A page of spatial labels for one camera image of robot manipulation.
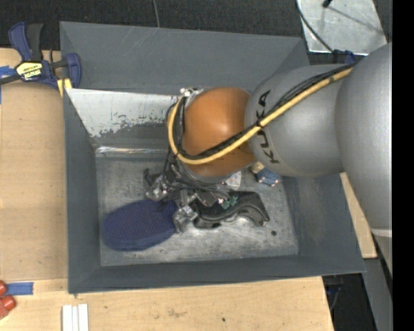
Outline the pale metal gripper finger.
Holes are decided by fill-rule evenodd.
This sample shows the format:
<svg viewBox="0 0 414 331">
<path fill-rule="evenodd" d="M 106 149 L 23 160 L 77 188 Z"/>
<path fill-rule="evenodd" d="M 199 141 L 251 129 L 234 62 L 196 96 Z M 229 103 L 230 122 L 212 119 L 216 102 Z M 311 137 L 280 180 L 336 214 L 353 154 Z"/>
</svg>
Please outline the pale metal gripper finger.
<svg viewBox="0 0 414 331">
<path fill-rule="evenodd" d="M 151 181 L 145 196 L 153 201 L 161 201 L 168 196 L 169 192 L 170 186 L 167 180 L 162 175 L 159 175 Z"/>
<path fill-rule="evenodd" d="M 186 227 L 198 217 L 198 213 L 190 204 L 179 206 L 172 216 L 176 233 L 183 233 Z"/>
</svg>

